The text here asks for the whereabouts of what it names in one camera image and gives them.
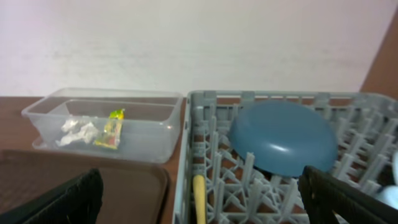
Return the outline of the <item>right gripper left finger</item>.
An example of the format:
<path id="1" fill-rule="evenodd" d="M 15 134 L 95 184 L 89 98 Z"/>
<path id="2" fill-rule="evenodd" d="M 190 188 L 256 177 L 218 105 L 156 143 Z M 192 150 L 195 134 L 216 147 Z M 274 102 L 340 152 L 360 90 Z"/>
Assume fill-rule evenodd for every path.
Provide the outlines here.
<path id="1" fill-rule="evenodd" d="M 90 169 L 17 208 L 1 214 L 1 223 L 96 223 L 103 204 L 104 183 Z"/>

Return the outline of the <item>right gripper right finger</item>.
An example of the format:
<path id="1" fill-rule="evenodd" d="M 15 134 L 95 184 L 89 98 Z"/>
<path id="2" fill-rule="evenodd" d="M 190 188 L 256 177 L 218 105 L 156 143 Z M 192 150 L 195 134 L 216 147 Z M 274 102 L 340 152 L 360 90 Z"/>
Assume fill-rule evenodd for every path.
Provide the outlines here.
<path id="1" fill-rule="evenodd" d="M 313 166 L 305 166 L 298 189 L 310 223 L 397 223 L 397 210 Z"/>

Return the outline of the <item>light blue rice bowl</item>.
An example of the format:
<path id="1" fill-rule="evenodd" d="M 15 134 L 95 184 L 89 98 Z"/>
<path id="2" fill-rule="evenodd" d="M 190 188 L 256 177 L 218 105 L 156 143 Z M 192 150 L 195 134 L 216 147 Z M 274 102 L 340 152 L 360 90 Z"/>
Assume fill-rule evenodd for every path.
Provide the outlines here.
<path id="1" fill-rule="evenodd" d="M 395 184 L 383 188 L 375 199 L 397 210 L 397 152 L 392 157 L 392 174 Z"/>

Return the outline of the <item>white tissue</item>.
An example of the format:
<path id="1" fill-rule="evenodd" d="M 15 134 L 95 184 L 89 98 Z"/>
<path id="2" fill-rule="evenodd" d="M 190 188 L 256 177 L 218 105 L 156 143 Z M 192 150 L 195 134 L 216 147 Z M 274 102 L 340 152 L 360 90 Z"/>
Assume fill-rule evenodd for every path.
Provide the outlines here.
<path id="1" fill-rule="evenodd" d="M 93 123 L 87 123 L 82 126 L 79 131 L 69 131 L 61 140 L 56 141 L 57 146 L 67 146 L 74 142 L 83 141 L 85 144 L 89 144 L 92 140 L 97 137 L 99 131 Z"/>
<path id="2" fill-rule="evenodd" d="M 78 125 L 78 123 L 79 123 L 79 120 L 77 120 L 77 119 L 68 119 L 65 121 L 65 123 L 61 127 L 61 130 L 64 133 L 73 131 L 76 128 L 76 126 Z"/>

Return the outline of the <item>yellow snack wrapper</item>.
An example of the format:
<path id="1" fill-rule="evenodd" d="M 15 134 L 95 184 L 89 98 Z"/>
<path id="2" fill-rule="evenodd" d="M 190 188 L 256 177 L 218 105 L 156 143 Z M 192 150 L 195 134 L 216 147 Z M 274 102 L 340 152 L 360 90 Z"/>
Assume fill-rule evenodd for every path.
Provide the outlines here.
<path id="1" fill-rule="evenodd" d="M 94 140 L 95 146 L 101 146 L 112 150 L 117 150 L 121 142 L 121 131 L 123 127 L 125 109 L 112 111 L 109 119 L 104 126 L 103 132 Z"/>

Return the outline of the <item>dark blue plate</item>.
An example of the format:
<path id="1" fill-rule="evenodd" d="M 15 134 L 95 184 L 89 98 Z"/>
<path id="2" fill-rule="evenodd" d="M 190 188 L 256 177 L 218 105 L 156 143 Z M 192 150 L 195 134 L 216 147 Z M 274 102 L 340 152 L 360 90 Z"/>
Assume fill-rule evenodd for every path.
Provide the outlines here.
<path id="1" fill-rule="evenodd" d="M 305 166 L 328 172 L 338 158 L 338 139 L 331 124 L 307 106 L 265 100 L 245 106 L 228 133 L 231 147 L 254 166 L 285 177 L 298 177 Z"/>

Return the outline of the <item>grey dishwasher rack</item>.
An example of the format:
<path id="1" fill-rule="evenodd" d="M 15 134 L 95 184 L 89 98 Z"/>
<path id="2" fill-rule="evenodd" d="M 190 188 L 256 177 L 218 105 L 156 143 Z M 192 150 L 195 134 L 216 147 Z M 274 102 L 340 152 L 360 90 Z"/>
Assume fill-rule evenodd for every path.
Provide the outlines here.
<path id="1" fill-rule="evenodd" d="M 196 220 L 193 179 L 205 179 L 208 223 L 308 223 L 297 179 L 266 174 L 240 158 L 228 132 L 241 109 L 262 100 L 305 105 L 339 141 L 332 175 L 368 195 L 382 189 L 397 152 L 397 100 L 377 93 L 197 90 L 187 96 L 174 223 Z"/>

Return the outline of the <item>clear plastic bin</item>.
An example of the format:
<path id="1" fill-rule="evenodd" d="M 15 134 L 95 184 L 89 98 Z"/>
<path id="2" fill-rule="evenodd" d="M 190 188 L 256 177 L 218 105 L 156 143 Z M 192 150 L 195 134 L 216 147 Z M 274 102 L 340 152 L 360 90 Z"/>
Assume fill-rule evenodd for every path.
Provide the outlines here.
<path id="1" fill-rule="evenodd" d="M 112 159 L 165 163 L 174 152 L 180 135 L 183 96 L 169 91 L 63 88 L 22 110 L 38 130 L 36 149 Z M 83 141 L 59 147 L 56 141 L 67 133 L 61 127 L 68 119 L 79 120 L 73 132 L 87 123 L 99 131 L 112 111 L 125 109 L 121 142 L 117 150 Z"/>

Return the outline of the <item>cream plastic spoon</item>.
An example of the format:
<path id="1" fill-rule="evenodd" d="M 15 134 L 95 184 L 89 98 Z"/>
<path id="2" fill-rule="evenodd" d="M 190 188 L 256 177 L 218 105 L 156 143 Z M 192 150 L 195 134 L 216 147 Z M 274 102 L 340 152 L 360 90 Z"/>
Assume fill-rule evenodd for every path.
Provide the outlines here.
<path id="1" fill-rule="evenodd" d="M 206 224 L 206 182 L 204 176 L 194 176 L 193 195 L 195 200 L 197 224 Z"/>

